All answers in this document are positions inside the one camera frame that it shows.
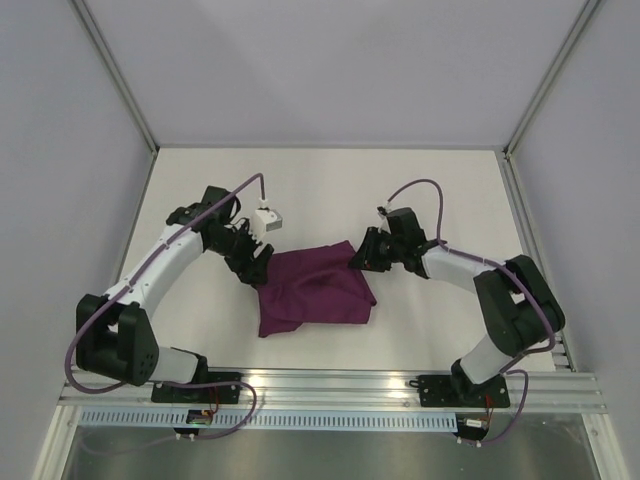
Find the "purple cloth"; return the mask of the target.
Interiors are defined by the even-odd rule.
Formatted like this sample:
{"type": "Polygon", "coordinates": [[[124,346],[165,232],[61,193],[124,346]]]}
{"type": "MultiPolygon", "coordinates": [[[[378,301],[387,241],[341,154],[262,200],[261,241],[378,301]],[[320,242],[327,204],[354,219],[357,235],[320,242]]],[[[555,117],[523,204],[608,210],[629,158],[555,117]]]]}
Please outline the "purple cloth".
{"type": "Polygon", "coordinates": [[[257,288],[258,336],[293,332],[304,324],[368,323],[377,299],[362,272],[348,266],[354,255],[347,240],[273,255],[268,281],[257,288]]]}

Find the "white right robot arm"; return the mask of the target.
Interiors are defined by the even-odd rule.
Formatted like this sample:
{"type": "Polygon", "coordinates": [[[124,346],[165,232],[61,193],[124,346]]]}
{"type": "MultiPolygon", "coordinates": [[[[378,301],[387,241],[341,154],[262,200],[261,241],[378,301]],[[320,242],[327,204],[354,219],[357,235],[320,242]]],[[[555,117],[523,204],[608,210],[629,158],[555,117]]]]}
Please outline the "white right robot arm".
{"type": "Polygon", "coordinates": [[[454,249],[440,237],[429,240],[409,207],[381,207],[379,214],[383,225],[366,230],[350,268],[382,273],[400,264],[418,277],[477,296],[486,334],[451,367],[456,401],[475,404],[486,394],[488,381],[522,358],[554,347],[566,317],[530,257],[498,262],[454,249]]]}

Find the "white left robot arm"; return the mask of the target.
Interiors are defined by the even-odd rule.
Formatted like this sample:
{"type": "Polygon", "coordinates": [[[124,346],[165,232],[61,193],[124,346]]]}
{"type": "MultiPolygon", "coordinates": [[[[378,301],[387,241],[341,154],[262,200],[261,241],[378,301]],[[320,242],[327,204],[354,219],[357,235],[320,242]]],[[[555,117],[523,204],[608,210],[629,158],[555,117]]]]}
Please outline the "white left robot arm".
{"type": "Polygon", "coordinates": [[[274,248],[265,237],[281,228],[282,217],[266,198],[249,217],[239,218],[240,210],[235,192],[209,186],[200,201],[170,213],[159,239],[133,271],[104,294],[79,301],[65,369],[79,367],[118,386],[174,385],[186,400],[203,398],[210,386],[206,358],[160,346],[152,319],[174,283],[208,251],[220,255],[241,283],[266,283],[274,248]]]}

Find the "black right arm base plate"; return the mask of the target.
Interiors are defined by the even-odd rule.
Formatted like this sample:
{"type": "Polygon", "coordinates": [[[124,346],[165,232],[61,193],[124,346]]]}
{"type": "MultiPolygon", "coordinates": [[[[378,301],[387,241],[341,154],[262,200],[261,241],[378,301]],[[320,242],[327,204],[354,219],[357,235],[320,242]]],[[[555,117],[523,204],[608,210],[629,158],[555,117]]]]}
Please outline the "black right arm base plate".
{"type": "Polygon", "coordinates": [[[511,405],[506,381],[496,376],[473,384],[453,375],[419,375],[408,382],[419,395],[424,408],[507,408],[511,405]]]}

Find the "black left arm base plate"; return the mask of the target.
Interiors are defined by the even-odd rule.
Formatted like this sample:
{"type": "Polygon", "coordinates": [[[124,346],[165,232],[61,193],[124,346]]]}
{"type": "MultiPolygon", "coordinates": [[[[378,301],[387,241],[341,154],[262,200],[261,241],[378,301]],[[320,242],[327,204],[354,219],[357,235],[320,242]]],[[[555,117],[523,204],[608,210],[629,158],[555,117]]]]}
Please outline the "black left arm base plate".
{"type": "MultiPolygon", "coordinates": [[[[208,372],[203,380],[196,383],[225,383],[239,382],[242,374],[239,372],[208,372]]],[[[239,402],[241,387],[239,385],[224,385],[207,388],[184,388],[162,384],[154,386],[151,393],[152,403],[162,404],[215,404],[235,405],[239,402]]]]}

